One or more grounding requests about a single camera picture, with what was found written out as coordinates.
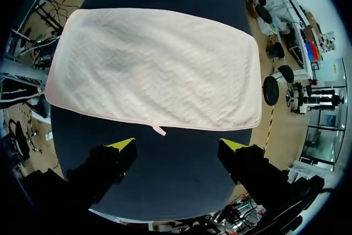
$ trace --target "red object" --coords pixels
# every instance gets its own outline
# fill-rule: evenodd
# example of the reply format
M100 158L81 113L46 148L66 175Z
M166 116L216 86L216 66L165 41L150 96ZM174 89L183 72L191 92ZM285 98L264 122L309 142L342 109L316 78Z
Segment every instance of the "red object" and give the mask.
M318 60L318 50L315 47L314 43L311 41L307 42L311 48L312 54L313 54L313 62L316 62Z

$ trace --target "white desk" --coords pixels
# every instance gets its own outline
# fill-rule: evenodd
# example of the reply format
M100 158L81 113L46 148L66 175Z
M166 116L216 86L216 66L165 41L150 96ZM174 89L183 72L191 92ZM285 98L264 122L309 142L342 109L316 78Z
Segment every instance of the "white desk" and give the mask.
M292 23L292 27L295 31L296 39L298 41L299 48L301 50L302 58L303 58L303 69L293 71L295 76L295 81L304 80L304 79L313 79L313 71L312 71L311 62L309 60L308 51L306 49L306 45L304 43L304 40L300 32L301 30L303 30L303 28L301 28L299 24L301 20L299 19L298 15L293 9L293 6L288 0L282 0L282 3L283 3L283 7L287 10L287 12L285 12L286 13L285 18L289 21L294 22ZM275 78L282 77L280 72L275 72L272 76Z

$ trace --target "equipment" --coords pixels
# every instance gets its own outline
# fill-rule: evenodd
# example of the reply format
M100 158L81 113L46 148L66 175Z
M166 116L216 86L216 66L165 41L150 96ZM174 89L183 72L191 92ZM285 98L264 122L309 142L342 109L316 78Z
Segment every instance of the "equipment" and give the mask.
M102 199L112 184L123 180L136 156L134 139L98 146L91 149L90 157L81 166L67 173L67 181L49 169L46 173L36 171L24 178L23 187L41 217L58 232L82 225L84 228L110 225L122 231L126 227L107 220L104 222L88 209ZM231 179L234 183L241 181L255 203L266 210L257 223L246 226L247 234L286 234L301 223L301 217L297 215L324 192L324 180L315 176L310 180L300 178L290 184L287 174L272 166L263 156L264 150L256 145L243 147L229 140L219 141L218 158ZM225 219L229 223L235 222L239 210L227 206L213 219L204 216L184 221L190 227L184 233L224 233L226 228L219 222ZM140 230L139 233L151 232Z
M344 103L344 98L335 93L334 89L312 90L310 85L303 87L295 83L286 92L286 103L296 114L305 114L310 110L335 110L336 106Z

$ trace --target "machine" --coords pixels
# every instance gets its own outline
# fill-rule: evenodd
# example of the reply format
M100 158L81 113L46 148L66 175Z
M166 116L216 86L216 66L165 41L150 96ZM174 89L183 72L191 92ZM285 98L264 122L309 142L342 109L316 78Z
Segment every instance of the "machine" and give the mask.
M286 92L286 103L291 112L305 114L310 110L335 110L344 103L344 98L337 95L334 89L312 90L310 85L294 83Z

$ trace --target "yellow and black tape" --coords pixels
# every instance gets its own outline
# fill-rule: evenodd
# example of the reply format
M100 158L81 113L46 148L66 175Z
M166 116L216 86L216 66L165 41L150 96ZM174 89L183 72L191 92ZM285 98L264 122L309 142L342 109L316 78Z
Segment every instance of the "yellow and black tape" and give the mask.
M31 118L32 118L31 115L30 115L30 113L25 112L22 108L17 107L17 109L18 109L23 115L25 115L28 119L31 119Z

